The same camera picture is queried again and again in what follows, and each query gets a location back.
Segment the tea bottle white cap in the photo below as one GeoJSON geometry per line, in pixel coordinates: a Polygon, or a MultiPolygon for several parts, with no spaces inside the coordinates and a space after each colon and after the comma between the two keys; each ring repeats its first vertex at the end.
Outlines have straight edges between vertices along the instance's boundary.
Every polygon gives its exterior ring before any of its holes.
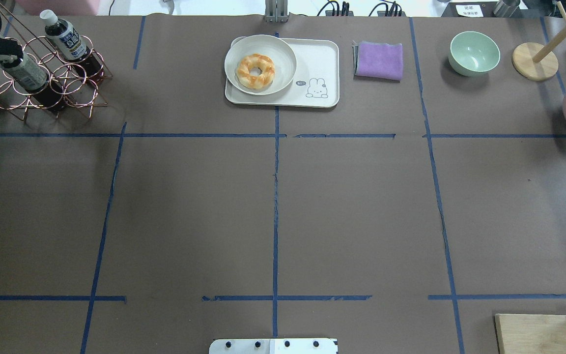
{"type": "Polygon", "coordinates": [[[65,109],[63,87],[32,58],[0,59],[0,66],[42,107],[54,114],[65,109]]]}

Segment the glazed donut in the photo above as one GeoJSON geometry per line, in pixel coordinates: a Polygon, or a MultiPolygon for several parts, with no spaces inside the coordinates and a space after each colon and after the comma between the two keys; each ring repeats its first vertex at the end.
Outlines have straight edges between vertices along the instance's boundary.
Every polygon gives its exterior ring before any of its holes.
{"type": "Polygon", "coordinates": [[[254,53],[244,56],[240,60],[235,75],[243,87],[261,90],[273,83],[276,76],[276,67],[273,60],[268,56],[254,53]]]}

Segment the beige round plate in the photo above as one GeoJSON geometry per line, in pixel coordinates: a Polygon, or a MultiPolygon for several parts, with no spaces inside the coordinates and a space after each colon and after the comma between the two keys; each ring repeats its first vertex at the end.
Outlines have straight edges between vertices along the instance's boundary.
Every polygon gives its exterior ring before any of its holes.
{"type": "Polygon", "coordinates": [[[224,61],[227,80],[253,95],[277,93],[292,83],[297,56],[292,47],[276,36],[254,34],[230,47],[224,61]]]}

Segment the grey usb hub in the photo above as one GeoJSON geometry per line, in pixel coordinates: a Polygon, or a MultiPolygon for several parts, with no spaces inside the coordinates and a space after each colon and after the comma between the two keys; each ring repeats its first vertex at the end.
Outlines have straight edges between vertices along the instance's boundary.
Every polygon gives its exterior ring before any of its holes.
{"type": "Polygon", "coordinates": [[[380,0],[370,11],[368,17],[404,17],[407,16],[397,0],[380,0]]]}
{"type": "Polygon", "coordinates": [[[341,2],[338,0],[327,0],[319,9],[316,16],[352,17],[354,16],[354,11],[351,6],[351,3],[345,0],[341,2]]]}

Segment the purple folded cloth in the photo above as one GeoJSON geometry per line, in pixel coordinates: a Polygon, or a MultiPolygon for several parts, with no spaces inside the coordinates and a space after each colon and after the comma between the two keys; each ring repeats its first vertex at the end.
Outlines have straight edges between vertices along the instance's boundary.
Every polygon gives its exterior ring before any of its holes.
{"type": "Polygon", "coordinates": [[[402,43],[360,42],[353,45],[353,73],[356,76],[401,81],[403,67],[402,43]]]}

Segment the green ceramic bowl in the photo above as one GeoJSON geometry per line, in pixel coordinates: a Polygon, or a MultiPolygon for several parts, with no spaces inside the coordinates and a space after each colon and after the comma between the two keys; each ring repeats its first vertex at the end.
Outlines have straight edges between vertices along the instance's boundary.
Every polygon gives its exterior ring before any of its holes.
{"type": "Polygon", "coordinates": [[[501,53],[494,40],[486,34],[464,31],[452,38],[448,59],[451,68],[458,74],[476,77],[496,68],[501,53]]]}

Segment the small metal cup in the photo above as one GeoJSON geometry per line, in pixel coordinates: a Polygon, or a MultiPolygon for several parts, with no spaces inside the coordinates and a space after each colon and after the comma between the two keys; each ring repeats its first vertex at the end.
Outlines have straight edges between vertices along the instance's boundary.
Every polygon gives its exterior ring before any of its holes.
{"type": "Polygon", "coordinates": [[[492,16],[496,18],[510,18],[519,9],[521,0],[497,0],[492,8],[492,16]]]}

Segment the wooden mug tree stand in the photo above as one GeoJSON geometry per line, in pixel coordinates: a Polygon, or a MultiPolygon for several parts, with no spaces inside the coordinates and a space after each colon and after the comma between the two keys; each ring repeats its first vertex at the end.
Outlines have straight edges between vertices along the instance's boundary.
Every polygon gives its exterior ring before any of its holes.
{"type": "Polygon", "coordinates": [[[555,6],[565,21],[563,29],[544,45],[536,42],[521,43],[513,50],[510,57],[514,69],[534,82],[550,79],[559,70],[559,60],[553,50],[566,39],[566,10],[560,0],[555,6]]]}

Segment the wooden cutting board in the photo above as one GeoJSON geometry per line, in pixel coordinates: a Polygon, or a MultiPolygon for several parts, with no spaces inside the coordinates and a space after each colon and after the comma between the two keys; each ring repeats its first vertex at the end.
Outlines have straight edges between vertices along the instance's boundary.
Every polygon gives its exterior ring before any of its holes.
{"type": "Polygon", "coordinates": [[[566,315],[496,314],[501,354],[566,354],[566,315]]]}

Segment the aluminium frame post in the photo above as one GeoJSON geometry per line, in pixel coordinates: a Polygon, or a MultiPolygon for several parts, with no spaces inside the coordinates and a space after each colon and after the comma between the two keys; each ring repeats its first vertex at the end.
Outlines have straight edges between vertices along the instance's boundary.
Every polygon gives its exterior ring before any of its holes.
{"type": "Polygon", "coordinates": [[[265,0],[266,23],[286,23],[289,20],[288,0],[265,0]]]}

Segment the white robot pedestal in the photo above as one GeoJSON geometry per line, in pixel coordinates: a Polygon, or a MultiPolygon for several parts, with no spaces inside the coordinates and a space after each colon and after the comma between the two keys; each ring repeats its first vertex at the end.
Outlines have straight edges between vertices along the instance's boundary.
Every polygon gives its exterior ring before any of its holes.
{"type": "Polygon", "coordinates": [[[209,346],[209,354],[338,354],[332,338],[220,339],[209,346]]]}

